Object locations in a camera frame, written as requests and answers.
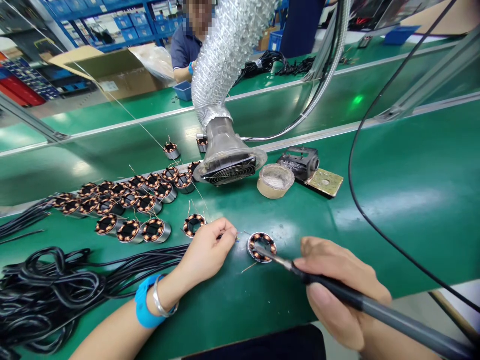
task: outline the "copper winding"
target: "copper winding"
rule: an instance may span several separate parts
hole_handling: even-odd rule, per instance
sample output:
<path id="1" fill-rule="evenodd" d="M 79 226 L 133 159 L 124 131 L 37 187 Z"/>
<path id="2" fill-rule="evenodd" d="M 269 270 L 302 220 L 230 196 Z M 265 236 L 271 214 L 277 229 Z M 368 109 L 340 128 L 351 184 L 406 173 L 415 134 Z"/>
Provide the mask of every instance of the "copper winding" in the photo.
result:
<path id="1" fill-rule="evenodd" d="M 200 161 L 194 161 L 190 165 L 188 165 L 188 173 L 191 176 L 194 175 L 194 171 L 195 171 L 195 169 L 197 168 L 198 165 L 200 165 Z"/>
<path id="2" fill-rule="evenodd" d="M 110 195 L 112 198 L 119 198 L 123 196 L 129 188 L 122 183 L 114 184 L 110 190 Z"/>
<path id="3" fill-rule="evenodd" d="M 115 184 L 113 182 L 106 180 L 102 182 L 100 185 L 98 185 L 97 191 L 100 194 L 100 196 L 107 196 L 110 194 L 114 186 Z"/>
<path id="4" fill-rule="evenodd" d="M 131 234 L 128 236 L 122 235 L 122 233 L 126 230 L 126 228 L 129 228 L 130 226 L 133 227 Z M 121 226 L 120 230 L 118 230 L 118 235 L 117 235 L 118 240 L 120 240 L 122 243 L 129 242 L 130 240 L 134 239 L 137 236 L 139 231 L 140 231 L 140 223 L 137 220 L 129 220 Z"/>
<path id="5" fill-rule="evenodd" d="M 126 185 L 129 189 L 133 191 L 139 190 L 143 185 L 145 185 L 145 178 L 142 175 L 136 175 L 132 177 L 129 181 L 126 182 Z"/>
<path id="6" fill-rule="evenodd" d="M 63 208 L 66 202 L 73 200 L 75 196 L 69 192 L 62 192 L 61 194 L 53 196 L 51 204 L 54 208 Z"/>
<path id="7" fill-rule="evenodd" d="M 78 191 L 78 196 L 82 199 L 89 198 L 98 191 L 99 186 L 96 183 L 89 182 L 83 185 Z"/>
<path id="8" fill-rule="evenodd" d="M 192 183 L 192 176 L 188 172 L 181 173 L 175 179 L 175 186 L 177 188 L 186 188 L 191 183 Z"/>
<path id="9" fill-rule="evenodd" d="M 193 215 L 189 216 L 188 219 L 185 220 L 185 223 L 183 224 L 183 232 L 189 238 L 193 238 L 195 236 L 196 232 L 193 232 L 193 227 L 196 224 L 200 224 L 200 227 L 202 227 L 202 226 L 205 226 L 207 224 L 207 221 L 200 214 L 193 214 Z"/>
<path id="10" fill-rule="evenodd" d="M 140 194 L 137 191 L 127 192 L 121 197 L 120 204 L 124 208 L 131 208 L 139 201 L 139 198 L 140 198 Z"/>
<path id="11" fill-rule="evenodd" d="M 147 206 L 143 207 L 142 202 L 144 202 L 147 199 L 150 199 L 150 202 L 148 203 Z M 155 206 L 155 203 L 156 203 L 156 200 L 153 195 L 145 195 L 145 196 L 142 196 L 140 199 L 138 199 L 136 208 L 138 209 L 138 211 L 142 213 L 148 213 Z"/>
<path id="12" fill-rule="evenodd" d="M 151 173 L 145 181 L 145 186 L 149 189 L 154 189 L 160 185 L 162 176 L 158 173 Z"/>
<path id="13" fill-rule="evenodd" d="M 84 215 L 93 213 L 99 206 L 98 197 L 91 197 L 83 200 L 80 204 L 80 212 Z"/>
<path id="14" fill-rule="evenodd" d="M 98 235 L 105 235 L 112 231 L 112 229 L 117 225 L 118 219 L 114 214 L 108 214 L 102 217 L 99 221 L 96 222 L 95 232 Z M 101 228 L 101 225 L 108 224 L 105 229 Z"/>
<path id="15" fill-rule="evenodd" d="M 165 193 L 161 193 L 160 188 L 166 188 Z M 170 193 L 172 192 L 173 189 L 174 189 L 174 187 L 172 186 L 171 183 L 162 182 L 159 186 L 157 186 L 155 188 L 155 196 L 159 199 L 166 198 L 168 195 L 170 195 Z"/>
<path id="16" fill-rule="evenodd" d="M 155 230 L 155 234 L 148 233 L 148 230 L 150 228 L 155 228 L 156 227 L 156 226 L 152 226 L 152 225 L 158 225 L 158 227 Z M 145 227 L 143 228 L 142 236 L 143 236 L 143 239 L 147 243 L 150 243 L 150 242 L 154 242 L 155 240 L 159 239 L 162 236 L 163 232 L 164 232 L 164 222 L 160 219 L 152 219 L 152 220 L 147 221 L 145 223 Z"/>
<path id="17" fill-rule="evenodd" d="M 161 178 L 166 182 L 172 182 L 177 178 L 178 175 L 179 170 L 175 166 L 170 166 L 163 170 L 163 172 L 161 173 Z"/>
<path id="18" fill-rule="evenodd" d="M 174 144 L 173 142 L 165 144 L 165 147 L 163 148 L 163 151 L 166 153 L 173 153 L 175 150 L 177 150 L 177 144 Z"/>
<path id="19" fill-rule="evenodd" d="M 275 245 L 275 242 L 273 241 L 273 239 L 269 235 L 267 235 L 266 233 L 257 232 L 255 234 L 253 234 L 248 241 L 248 251 L 250 252 L 250 255 L 254 259 L 258 260 L 261 263 L 267 263 L 267 262 L 272 261 L 271 258 L 269 258 L 267 256 L 262 256 L 255 250 L 255 245 L 256 245 L 257 242 L 264 242 L 267 245 L 269 245 L 270 252 L 273 255 L 276 255 L 277 254 L 277 245 Z"/>
<path id="20" fill-rule="evenodd" d="M 65 203 L 61 212 L 64 215 L 70 215 L 76 212 L 79 209 L 79 207 L 80 207 L 79 199 L 70 200 Z"/>

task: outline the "flexible aluminum duct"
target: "flexible aluminum duct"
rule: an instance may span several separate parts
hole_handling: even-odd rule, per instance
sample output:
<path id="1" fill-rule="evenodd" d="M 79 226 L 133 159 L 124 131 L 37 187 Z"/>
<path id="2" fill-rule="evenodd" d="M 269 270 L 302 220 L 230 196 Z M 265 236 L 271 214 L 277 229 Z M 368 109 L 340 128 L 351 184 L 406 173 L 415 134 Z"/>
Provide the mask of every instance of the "flexible aluminum duct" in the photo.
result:
<path id="1" fill-rule="evenodd" d="M 279 0 L 223 0 L 215 9 L 215 18 L 193 74 L 191 95 L 203 129 L 215 118 L 232 118 L 225 98 L 237 81 L 242 67 Z"/>

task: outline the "left hand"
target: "left hand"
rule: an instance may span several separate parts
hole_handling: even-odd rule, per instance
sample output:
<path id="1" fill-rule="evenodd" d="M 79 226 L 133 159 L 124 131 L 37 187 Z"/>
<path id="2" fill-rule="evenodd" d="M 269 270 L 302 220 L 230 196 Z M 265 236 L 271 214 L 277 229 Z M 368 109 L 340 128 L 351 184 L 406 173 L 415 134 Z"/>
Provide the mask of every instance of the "left hand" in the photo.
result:
<path id="1" fill-rule="evenodd" d="M 237 229 L 225 217 L 202 226 L 178 264 L 177 270 L 192 287 L 214 277 L 237 240 Z"/>

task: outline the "bracelet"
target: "bracelet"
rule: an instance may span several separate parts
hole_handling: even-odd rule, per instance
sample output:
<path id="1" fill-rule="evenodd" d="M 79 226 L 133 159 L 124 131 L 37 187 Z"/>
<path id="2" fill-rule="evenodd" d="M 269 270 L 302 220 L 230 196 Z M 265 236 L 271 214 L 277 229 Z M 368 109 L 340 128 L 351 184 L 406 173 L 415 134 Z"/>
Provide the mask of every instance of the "bracelet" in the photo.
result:
<path id="1" fill-rule="evenodd" d="M 160 278 L 164 278 L 163 275 L 160 275 L 159 277 L 156 278 L 156 281 L 155 281 L 155 286 L 153 288 L 153 300 L 155 301 L 155 305 L 156 307 L 158 308 L 158 312 L 160 312 L 160 315 L 163 316 L 164 318 L 169 318 L 171 317 L 173 314 L 175 314 L 177 312 L 177 310 L 179 309 L 179 305 L 180 305 L 180 301 L 173 307 L 173 309 L 170 310 L 170 312 L 166 312 L 164 307 L 162 306 L 162 304 L 160 303 L 160 299 L 159 299 L 159 292 L 158 292 L 158 288 L 159 288 L 159 280 Z"/>

